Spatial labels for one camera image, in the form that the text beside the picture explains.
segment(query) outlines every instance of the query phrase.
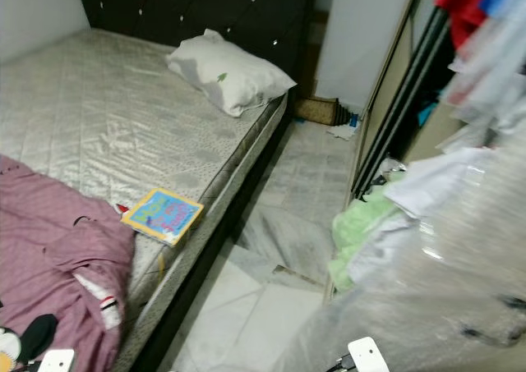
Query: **pillowcase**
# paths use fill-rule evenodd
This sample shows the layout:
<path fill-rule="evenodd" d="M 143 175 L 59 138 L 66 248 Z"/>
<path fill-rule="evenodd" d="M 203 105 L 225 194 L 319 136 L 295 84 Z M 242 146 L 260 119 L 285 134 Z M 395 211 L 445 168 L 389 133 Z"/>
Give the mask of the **pillowcase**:
<path fill-rule="evenodd" d="M 171 71 L 234 117 L 266 105 L 296 85 L 274 64 L 245 52 L 213 30 L 182 41 L 166 60 Z"/>

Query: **mattress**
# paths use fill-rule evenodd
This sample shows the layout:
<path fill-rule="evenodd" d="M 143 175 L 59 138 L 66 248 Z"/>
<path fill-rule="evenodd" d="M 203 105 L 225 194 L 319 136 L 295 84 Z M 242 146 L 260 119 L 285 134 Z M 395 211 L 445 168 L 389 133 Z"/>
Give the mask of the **mattress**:
<path fill-rule="evenodd" d="M 165 187 L 205 205 L 199 227 L 174 248 L 136 238 L 127 327 L 143 333 L 164 311 L 151 297 L 169 282 L 165 273 L 186 276 L 287 101 L 229 117 L 167 69 L 170 50 L 87 30 L 0 70 L 3 154 L 111 204 Z"/>

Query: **white tile floor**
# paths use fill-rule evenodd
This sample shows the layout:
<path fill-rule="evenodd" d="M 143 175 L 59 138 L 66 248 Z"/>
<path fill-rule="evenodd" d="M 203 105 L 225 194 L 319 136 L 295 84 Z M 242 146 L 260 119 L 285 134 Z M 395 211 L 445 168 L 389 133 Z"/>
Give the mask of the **white tile floor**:
<path fill-rule="evenodd" d="M 353 142 L 294 122 L 158 372 L 266 372 L 321 307 Z"/>

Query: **tufted headboard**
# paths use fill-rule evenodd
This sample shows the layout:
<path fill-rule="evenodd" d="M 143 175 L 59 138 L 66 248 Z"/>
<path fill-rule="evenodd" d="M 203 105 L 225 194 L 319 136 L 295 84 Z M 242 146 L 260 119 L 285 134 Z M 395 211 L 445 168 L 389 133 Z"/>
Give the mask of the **tufted headboard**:
<path fill-rule="evenodd" d="M 314 0 L 82 0 L 92 27 L 178 46 L 206 28 L 297 78 Z"/>

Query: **pink blanket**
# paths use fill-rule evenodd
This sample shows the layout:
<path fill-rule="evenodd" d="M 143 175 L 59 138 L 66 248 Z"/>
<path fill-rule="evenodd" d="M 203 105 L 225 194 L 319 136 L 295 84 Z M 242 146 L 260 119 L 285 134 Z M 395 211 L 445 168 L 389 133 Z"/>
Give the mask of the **pink blanket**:
<path fill-rule="evenodd" d="M 106 202 L 0 156 L 0 325 L 21 334 L 54 314 L 51 348 L 73 348 L 76 372 L 109 370 L 121 326 L 108 328 L 102 310 L 113 300 L 104 304 L 77 278 L 113 296 L 122 319 L 134 241 L 119 219 Z"/>

